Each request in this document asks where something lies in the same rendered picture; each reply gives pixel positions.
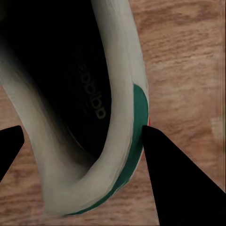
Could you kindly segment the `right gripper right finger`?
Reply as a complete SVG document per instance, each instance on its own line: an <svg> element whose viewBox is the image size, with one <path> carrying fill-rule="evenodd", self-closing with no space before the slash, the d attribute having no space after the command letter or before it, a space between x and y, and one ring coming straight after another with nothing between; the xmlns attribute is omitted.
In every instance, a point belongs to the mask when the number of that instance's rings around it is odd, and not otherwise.
<svg viewBox="0 0 226 226"><path fill-rule="evenodd" d="M143 126L160 226L226 226L226 193L162 131Z"/></svg>

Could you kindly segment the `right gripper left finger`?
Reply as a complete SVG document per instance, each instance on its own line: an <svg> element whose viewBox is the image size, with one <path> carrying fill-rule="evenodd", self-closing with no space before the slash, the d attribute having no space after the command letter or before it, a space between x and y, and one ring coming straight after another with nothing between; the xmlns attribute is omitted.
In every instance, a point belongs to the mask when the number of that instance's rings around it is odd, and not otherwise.
<svg viewBox="0 0 226 226"><path fill-rule="evenodd" d="M24 144L20 125L0 130L0 181Z"/></svg>

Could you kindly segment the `gym shoe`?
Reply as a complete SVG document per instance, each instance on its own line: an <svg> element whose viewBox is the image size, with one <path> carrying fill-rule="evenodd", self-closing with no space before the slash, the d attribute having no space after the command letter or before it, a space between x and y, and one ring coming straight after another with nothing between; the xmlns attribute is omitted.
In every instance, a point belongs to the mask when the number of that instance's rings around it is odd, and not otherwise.
<svg viewBox="0 0 226 226"><path fill-rule="evenodd" d="M48 214L93 210L132 179L151 124L128 0L0 0L0 83L29 135Z"/></svg>

